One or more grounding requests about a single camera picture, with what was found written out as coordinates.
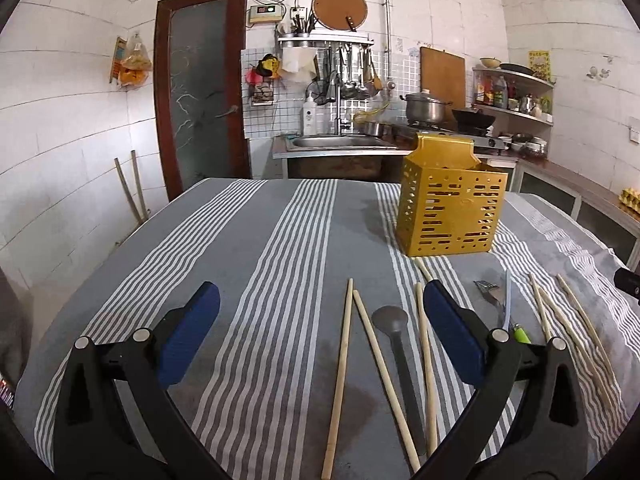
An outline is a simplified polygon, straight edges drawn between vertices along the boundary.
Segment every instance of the shelf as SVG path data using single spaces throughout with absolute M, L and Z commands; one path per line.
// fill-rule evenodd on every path
M 300 41 L 338 41 L 340 43 L 359 43 L 373 45 L 375 41 L 369 39 L 365 33 L 351 32 L 350 30 L 315 30 L 308 38 L 278 38 L 278 42 L 292 41 L 294 44 Z
M 503 70 L 501 68 L 475 68 L 474 72 L 491 72 L 496 74 L 508 75 L 529 83 L 546 86 L 547 88 L 554 88 L 554 84 L 550 83 L 549 81 L 538 79 L 537 77 L 533 77 L 532 75 L 521 74 L 520 72 L 512 72 L 511 70 Z
M 515 115 L 516 117 L 524 117 L 525 119 L 536 121 L 537 123 L 546 124 L 546 126 L 549 126 L 550 128 L 554 126 L 553 123 L 547 123 L 546 121 L 536 118 L 533 115 L 521 114 L 520 112 L 514 112 L 512 110 L 505 110 L 504 108 L 496 108 L 493 106 L 479 105 L 476 103 L 474 103 L 473 106 L 475 106 L 476 108 L 480 108 L 481 110 L 487 110 L 489 112 L 498 112 L 499 114 L 508 114 L 508 115 Z

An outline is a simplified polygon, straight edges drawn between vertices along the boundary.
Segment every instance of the gray striped tablecloth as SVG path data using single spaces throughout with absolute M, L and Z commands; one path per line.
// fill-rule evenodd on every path
M 412 293 L 422 277 L 398 250 L 394 223 L 399 186 L 335 180 L 210 179 L 175 200 L 140 228 L 75 293 L 31 355 L 18 385 L 18 426 L 52 465 L 54 412 L 66 356 L 86 334 L 95 342 L 123 340 L 153 327 L 209 280 L 222 307 L 181 384 L 170 394 L 193 431 L 236 479 L 319 477 L 337 370 L 344 293 L 353 277 L 369 313 L 395 304 L 410 314 L 404 339 L 414 384 L 425 391 Z M 507 194 L 490 253 L 424 258 L 458 303 L 489 327 L 497 313 L 474 280 L 514 279 L 513 320 L 535 343 L 542 330 L 527 276 L 588 335 L 555 280 L 563 274 L 607 349 L 616 381 L 606 378 L 602 355 L 588 353 L 605 384 L 605 409 L 591 368 L 577 356 L 588 418 L 590 465 L 621 433 L 640 398 L 638 305 L 615 289 L 620 261 L 589 232 L 532 195 Z M 351 324 L 348 372 L 334 479 L 371 480 L 411 475 L 392 413 L 359 319 Z M 555 317 L 552 331 L 563 334 Z M 438 437 L 444 438 L 472 395 L 433 333 L 438 387 Z M 378 334 L 399 391 L 389 341 Z M 510 402 L 482 458 L 495 454 L 520 400 Z M 126 408 L 130 395 L 122 391 Z M 136 428 L 141 426 L 131 415 Z M 158 455 L 140 431 L 149 453 Z

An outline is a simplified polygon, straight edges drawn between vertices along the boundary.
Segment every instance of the stainless steel sink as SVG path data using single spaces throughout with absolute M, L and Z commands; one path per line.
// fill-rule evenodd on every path
M 377 137 L 364 135 L 346 136 L 303 136 L 287 140 L 287 149 L 291 150 L 394 150 L 396 147 Z

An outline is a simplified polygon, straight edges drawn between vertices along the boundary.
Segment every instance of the gas stove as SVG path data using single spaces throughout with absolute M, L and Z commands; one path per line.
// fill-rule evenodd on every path
M 441 134 L 452 137 L 463 137 L 465 139 L 472 140 L 474 142 L 475 148 L 487 148 L 489 150 L 500 151 L 507 149 L 507 145 L 501 139 L 497 139 L 495 137 L 487 137 L 487 130 L 482 130 L 480 128 L 468 128 L 466 132 L 460 132 L 455 130 L 447 130 L 446 128 L 437 126 L 436 124 L 417 122 L 409 122 L 408 128 L 415 133 L 420 132 L 425 134 Z

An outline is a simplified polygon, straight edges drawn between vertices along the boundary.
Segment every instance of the white bottle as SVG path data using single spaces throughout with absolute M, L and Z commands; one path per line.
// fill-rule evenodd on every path
M 316 103 L 309 96 L 302 105 L 302 134 L 315 135 L 318 132 L 316 127 Z

